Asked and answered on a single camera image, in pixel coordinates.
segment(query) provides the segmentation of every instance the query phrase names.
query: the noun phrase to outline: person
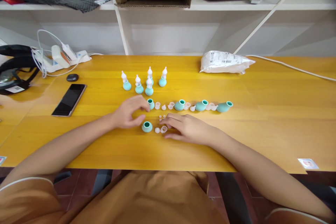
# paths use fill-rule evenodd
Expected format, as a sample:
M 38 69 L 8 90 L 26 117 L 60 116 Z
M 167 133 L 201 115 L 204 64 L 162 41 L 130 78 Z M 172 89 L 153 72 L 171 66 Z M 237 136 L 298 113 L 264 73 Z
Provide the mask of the person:
M 55 138 L 23 160 L 0 186 L 0 223 L 225 223 L 206 195 L 204 172 L 124 171 L 81 206 L 61 210 L 53 188 L 57 173 L 105 133 L 140 126 L 145 115 L 132 118 L 138 109 L 149 112 L 141 95 Z M 179 131 L 165 138 L 213 148 L 261 195 L 287 208 L 275 211 L 267 223 L 334 221 L 333 212 L 299 181 L 218 128 L 191 115 L 173 113 L 160 123 Z

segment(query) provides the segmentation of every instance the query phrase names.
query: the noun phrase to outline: headphones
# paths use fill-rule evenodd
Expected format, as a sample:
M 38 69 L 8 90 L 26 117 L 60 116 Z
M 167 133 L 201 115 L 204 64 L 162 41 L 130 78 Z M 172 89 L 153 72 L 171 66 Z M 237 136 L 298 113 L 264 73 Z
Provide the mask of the headphones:
M 32 49 L 25 45 L 0 46 L 0 54 L 13 57 L 0 66 L 0 75 L 6 71 L 6 73 L 12 75 L 15 78 L 14 80 L 0 83 L 0 95 L 11 95 L 22 92 L 29 88 L 30 82 L 39 72 L 39 69 L 37 68 L 32 57 L 31 51 Z M 24 71 L 21 68 L 29 68 L 29 71 Z M 27 80 L 23 80 L 18 76 L 18 71 L 33 73 Z

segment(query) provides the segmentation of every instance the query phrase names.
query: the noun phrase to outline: power cord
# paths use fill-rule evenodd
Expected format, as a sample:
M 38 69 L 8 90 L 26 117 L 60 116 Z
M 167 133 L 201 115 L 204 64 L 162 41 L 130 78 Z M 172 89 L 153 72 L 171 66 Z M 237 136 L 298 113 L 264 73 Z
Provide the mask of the power cord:
M 297 70 L 297 71 L 300 71 L 300 72 L 303 72 L 303 73 L 306 73 L 306 74 L 309 74 L 309 75 L 313 75 L 313 76 L 316 76 L 316 77 L 319 77 L 319 78 L 322 78 L 322 79 L 326 79 L 326 80 L 329 80 L 329 81 L 336 81 L 336 79 L 332 79 L 332 78 L 329 78 L 329 77 L 325 77 L 325 76 L 322 76 L 322 75 L 318 75 L 316 73 L 312 73 L 312 72 L 308 72 L 308 71 L 305 71 L 305 70 L 302 70 L 300 68 L 296 68 L 294 66 L 291 66 L 291 65 L 288 65 L 286 63 L 283 63 L 281 61 L 276 61 L 274 59 L 269 59 L 269 58 L 265 58 L 265 57 L 262 57 L 262 56 L 258 56 L 258 55 L 246 55 L 246 57 L 256 57 L 256 58 L 261 58 L 263 60 L 268 60 L 268 61 L 272 61 L 272 62 L 275 62 L 275 63 L 278 63 L 278 64 L 281 64 L 281 65 L 284 65 L 288 68 L 292 68 L 294 70 Z
M 64 44 L 63 44 L 63 42 L 62 42 L 56 35 L 52 34 L 51 32 L 49 32 L 49 31 L 47 31 L 47 30 L 40 29 L 40 30 L 37 31 L 37 42 L 38 42 L 38 44 L 39 44 L 38 46 L 39 46 L 40 48 L 37 48 L 37 47 L 30 47 L 30 48 L 31 48 L 31 50 L 32 50 L 32 57 L 33 57 L 33 60 L 34 60 L 34 62 L 35 62 L 35 64 L 36 64 L 37 68 L 42 72 L 42 78 L 46 78 L 47 76 L 53 76 L 53 77 L 56 77 L 56 76 L 61 76 L 61 75 L 70 73 L 72 70 L 74 70 L 74 69 L 78 66 L 78 64 L 81 62 L 82 58 L 83 58 L 85 55 L 89 55 L 89 56 L 92 56 L 92 55 L 104 55 L 104 54 L 100 54 L 100 53 L 83 54 L 83 55 L 79 58 L 77 64 L 76 64 L 71 70 L 69 70 L 69 71 L 67 71 L 67 72 L 65 72 L 65 73 L 58 74 L 58 75 L 50 75 L 50 74 L 47 73 L 47 68 L 46 68 L 46 66 L 45 66 L 45 64 L 44 64 L 44 61 L 43 61 L 43 51 L 49 51 L 49 52 L 51 52 L 51 51 L 50 51 L 50 50 L 44 50 L 43 47 L 41 46 L 41 43 L 40 43 L 40 32 L 46 32 L 46 33 L 49 33 L 51 36 L 55 37 L 55 38 L 62 44 L 62 46 L 64 46 Z M 35 54 L 40 54 L 40 55 L 41 55 L 41 57 L 42 57 L 41 62 L 42 62 L 42 63 L 39 62 L 39 61 L 36 59 Z

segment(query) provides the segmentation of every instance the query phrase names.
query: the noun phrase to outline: black phone screen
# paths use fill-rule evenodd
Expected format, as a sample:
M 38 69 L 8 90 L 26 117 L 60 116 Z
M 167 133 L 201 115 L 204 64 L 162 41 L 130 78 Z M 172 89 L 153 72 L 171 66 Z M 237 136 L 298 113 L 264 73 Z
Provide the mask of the black phone screen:
M 82 96 L 86 85 L 84 84 L 71 84 L 61 102 L 55 108 L 52 116 L 69 116 L 77 104 L 79 98 Z

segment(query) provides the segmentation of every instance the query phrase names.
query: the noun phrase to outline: sticker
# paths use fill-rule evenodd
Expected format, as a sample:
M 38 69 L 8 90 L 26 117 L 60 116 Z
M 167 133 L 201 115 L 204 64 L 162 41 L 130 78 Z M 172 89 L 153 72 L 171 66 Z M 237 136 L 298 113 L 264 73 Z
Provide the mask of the sticker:
M 0 165 L 6 160 L 7 157 L 0 156 Z
M 9 91 L 9 92 L 12 92 L 12 93 L 19 93 L 19 92 L 23 91 L 24 89 L 22 87 L 19 87 L 19 86 L 14 86 L 14 87 L 10 87 L 6 90 Z
M 298 159 L 305 169 L 319 169 L 312 159 Z
M 104 3 L 108 2 L 108 1 L 109 0 L 96 0 L 95 3 L 99 4 L 99 5 L 102 5 L 102 4 L 104 4 Z

